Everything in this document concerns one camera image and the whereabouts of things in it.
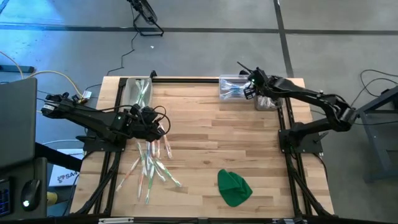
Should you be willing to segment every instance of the green towel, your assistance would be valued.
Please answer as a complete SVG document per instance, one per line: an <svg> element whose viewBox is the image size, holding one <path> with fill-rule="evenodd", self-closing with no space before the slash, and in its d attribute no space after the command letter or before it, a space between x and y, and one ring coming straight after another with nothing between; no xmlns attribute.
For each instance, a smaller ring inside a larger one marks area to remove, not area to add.
<svg viewBox="0 0 398 224"><path fill-rule="evenodd" d="M218 190L224 201L231 207L242 204L253 193L241 176L224 169L218 172Z"/></svg>

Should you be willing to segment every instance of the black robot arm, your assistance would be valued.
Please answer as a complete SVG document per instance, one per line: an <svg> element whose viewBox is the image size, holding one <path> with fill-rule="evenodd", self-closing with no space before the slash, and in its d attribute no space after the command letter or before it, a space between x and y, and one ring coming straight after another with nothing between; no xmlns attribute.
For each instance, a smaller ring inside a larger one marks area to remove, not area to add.
<svg viewBox="0 0 398 224"><path fill-rule="evenodd" d="M355 109L350 107L345 100L336 94L324 94L322 91L316 92L308 90L286 78L270 76L268 77L263 70L256 68L250 70L248 80L252 85L244 90L247 99L254 95L269 97L273 100L278 98L295 98L311 105L319 106L326 114L326 118L313 121L311 123L294 123L287 130L285 142L291 146L300 145L302 139L313 133L320 131L348 131L356 119Z"/></svg>
<svg viewBox="0 0 398 224"><path fill-rule="evenodd" d="M46 102L41 109L44 116L54 119L67 119L94 131L97 136L110 143L116 143L126 138L145 139L152 142L160 139L164 130L159 127L158 113L146 106L129 107L130 110L109 111L96 110L77 103L63 95L47 95Z"/></svg>

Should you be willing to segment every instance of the keyboard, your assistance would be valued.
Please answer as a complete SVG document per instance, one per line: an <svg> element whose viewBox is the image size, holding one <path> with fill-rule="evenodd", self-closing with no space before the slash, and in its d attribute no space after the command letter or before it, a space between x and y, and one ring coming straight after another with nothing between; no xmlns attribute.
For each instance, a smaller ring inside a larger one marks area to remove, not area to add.
<svg viewBox="0 0 398 224"><path fill-rule="evenodd" d="M0 179L0 217L11 213L11 196L9 179Z"/></svg>

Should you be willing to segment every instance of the butcher block tabletop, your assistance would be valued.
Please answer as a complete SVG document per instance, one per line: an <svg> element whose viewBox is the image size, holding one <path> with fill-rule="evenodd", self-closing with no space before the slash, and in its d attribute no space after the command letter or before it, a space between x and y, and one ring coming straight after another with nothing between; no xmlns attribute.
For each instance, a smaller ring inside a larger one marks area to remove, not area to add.
<svg viewBox="0 0 398 224"><path fill-rule="evenodd" d="M120 78L104 77L98 109L114 106ZM291 80L304 86L302 78ZM173 159L168 159L163 150L161 161L182 187L176 187L170 179L162 182L155 175L149 203L145 204L147 179L144 179L142 196L138 201L139 164L124 181L122 189L115 193L112 217L294 216L285 157L278 144L276 111L256 111L251 100L222 102L218 97L218 83L153 83L152 89L150 106L164 106L172 124L167 138ZM292 107L296 121L312 121L308 104L292 99ZM116 186L138 156L136 140L128 140L121 156ZM324 208L333 213L322 164L311 154L303 154L302 157L308 188ZM103 152L94 152L83 161L71 212L81 208L97 187L103 158ZM221 169L239 174L253 191L237 207L229 207L218 191L217 173ZM299 190L298 195L300 208L304 211ZM108 188L104 191L101 211L107 196Z"/></svg>

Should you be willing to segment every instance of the cable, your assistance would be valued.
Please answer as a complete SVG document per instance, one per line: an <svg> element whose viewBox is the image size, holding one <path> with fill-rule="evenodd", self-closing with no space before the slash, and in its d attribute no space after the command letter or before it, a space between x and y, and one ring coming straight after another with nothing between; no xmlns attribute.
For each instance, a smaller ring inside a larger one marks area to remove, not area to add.
<svg viewBox="0 0 398 224"><path fill-rule="evenodd" d="M55 94L53 94L53 93L47 93L46 91L41 91L41 90L37 90L38 92L41 92L41 93L45 93L45 94L48 94L48 95L55 95Z"/></svg>
<svg viewBox="0 0 398 224"><path fill-rule="evenodd" d="M21 74L21 78L24 79L24 74L23 74L20 66L18 65L18 63L15 62L10 56L6 55L4 52L0 51L0 54L6 56L9 60L11 60L15 64L15 66L18 68L19 73Z"/></svg>
<svg viewBox="0 0 398 224"><path fill-rule="evenodd" d="M42 145L45 146L45 145L47 145L47 144L52 144L52 143L57 143L57 142L71 142L71 141L78 141L78 142L80 142L80 141L77 140L77 139L65 139L65 140L56 140L56 141L46 142L46 143L43 143Z"/></svg>
<svg viewBox="0 0 398 224"><path fill-rule="evenodd" d="M163 110L164 110L164 114L166 115L166 108L164 107L164 106L156 106L155 108L154 108L154 110L156 110L157 108L163 108Z"/></svg>
<svg viewBox="0 0 398 224"><path fill-rule="evenodd" d="M65 75L65 74L63 74L63 73L60 73L60 72L57 72L57 71L46 70L46 71L35 72L35 73L29 75L29 76L26 77L26 78L31 78L31 77L33 77L33 76L35 76L35 75L43 74L43 73L55 73L55 74L58 74L58 75L62 75L63 77L65 77L65 78L73 85L73 87L75 88L75 90L76 90L77 94L80 96L80 98L83 96L83 95L80 93L80 91L79 91L79 89L77 88L77 86L75 85L75 83L74 83L67 75Z"/></svg>
<svg viewBox="0 0 398 224"><path fill-rule="evenodd" d="M85 91L87 91L89 88L93 88L93 87L100 86L100 85L102 85L102 83L89 86L89 87L87 87L87 88L85 89Z"/></svg>
<svg viewBox="0 0 398 224"><path fill-rule="evenodd" d="M170 119L169 119L169 117L168 116L166 116L166 114L163 114L163 113L160 113L160 112L151 112L151 113L156 113L156 114L159 114L159 115L163 115L163 118L166 118L167 119L167 121L169 122L169 128L167 129L167 131L164 133L164 134L167 134L167 133L169 133L169 131L170 131L170 129L171 129L171 127L172 127L172 123L170 122Z"/></svg>
<svg viewBox="0 0 398 224"><path fill-rule="evenodd" d="M134 18L134 12L133 12L133 10L132 10L132 5L130 5L130 8L131 8L132 19L134 20L135 18ZM124 57L124 56L127 56L127 55L129 55L131 52L135 51L134 47L132 46L132 41L137 37L137 35L138 35L138 32L137 32L136 35L131 39L131 50L130 50L128 53L122 55L120 67L119 67L119 68L112 69L112 70L109 70L109 71L106 73L106 76L108 76L109 73L111 73L111 72L114 72L114 71L117 71L117 70L120 70L120 69L124 68L124 66L123 66L123 57Z"/></svg>
<svg viewBox="0 0 398 224"><path fill-rule="evenodd" d="M17 63L16 61L14 61L12 58L10 58L10 56L6 55L4 52L0 51L0 54L3 54L3 55L6 56L9 60L11 60L11 61L15 64L15 66L18 68L18 71L19 71L19 73L21 74L21 78L22 78L22 79L25 79L24 74L23 74L23 72L22 72L20 66L18 65L18 63ZM60 73L60 72L57 72L57 71L47 70L47 71L35 72L35 73L29 75L29 76L26 77L26 78L31 78L31 77L33 77L33 76L35 76L35 75L38 75L38 74L41 74L41 73L56 73L56 74L59 74L59 75L64 76L64 77L73 85L73 87L75 88L75 90L76 90L76 92L78 93L78 95L79 95L80 97L83 96L83 95L80 93L79 89L76 87L75 83L74 83L67 75L65 75L65 74L63 74L63 73Z"/></svg>
<svg viewBox="0 0 398 224"><path fill-rule="evenodd" d="M398 123L398 121L386 121L386 122L374 123L374 124L361 124L361 123L354 123L354 124L356 124L356 125L363 125L363 126L372 126L372 125L392 124L392 123Z"/></svg>
<svg viewBox="0 0 398 224"><path fill-rule="evenodd" d="M364 91L364 90L368 90L366 87L368 87L372 82L374 82L374 81L376 81L376 80L386 80L386 81L389 81L389 82L392 82L392 83L395 83L396 85L398 85L398 83L397 82L394 82L394 81L392 81L392 80L390 80L390 79L388 79L388 78L375 78L375 79L373 79L372 81L370 81L368 84L366 84L364 87L363 87L363 89L358 93L358 95L355 97L355 99L353 100L353 102L351 103L351 107L354 105L354 103L355 103L355 101L359 98L359 96L361 95L361 93Z"/></svg>
<svg viewBox="0 0 398 224"><path fill-rule="evenodd" d="M329 181L329 179L328 179L328 169L326 168L325 162L323 161L323 159L322 159L318 154L313 153L313 155L314 155L316 158L318 158L319 161L322 163L323 169L325 170L326 181L328 182L328 181Z"/></svg>
<svg viewBox="0 0 398 224"><path fill-rule="evenodd" d="M65 214L67 213L67 210L68 210L68 208L69 208L70 202L72 201L72 197L73 197L73 195L75 194L75 191L73 190L73 187L75 186L76 180L77 180L77 178L79 177L79 175L80 175L80 174L78 174L78 175L75 177L75 181L73 181L72 189L71 189L71 191L70 191L70 195L69 195L69 199L68 199L68 203L67 203L67 207L65 208L65 211L63 211L62 216L65 216Z"/></svg>
<svg viewBox="0 0 398 224"><path fill-rule="evenodd" d="M390 77L398 77L398 75L394 75L394 74L390 74L390 73L386 73L386 72L381 72L381 71L375 70L375 69L365 69L359 74L359 77L361 79L362 85L364 87L365 87L365 83L363 82L363 74L365 72L376 72L376 73L380 73L380 74L387 75L387 76L390 76ZM370 95L378 97L377 95L372 94L367 88L365 88L365 89L366 89L367 93L369 93Z"/></svg>

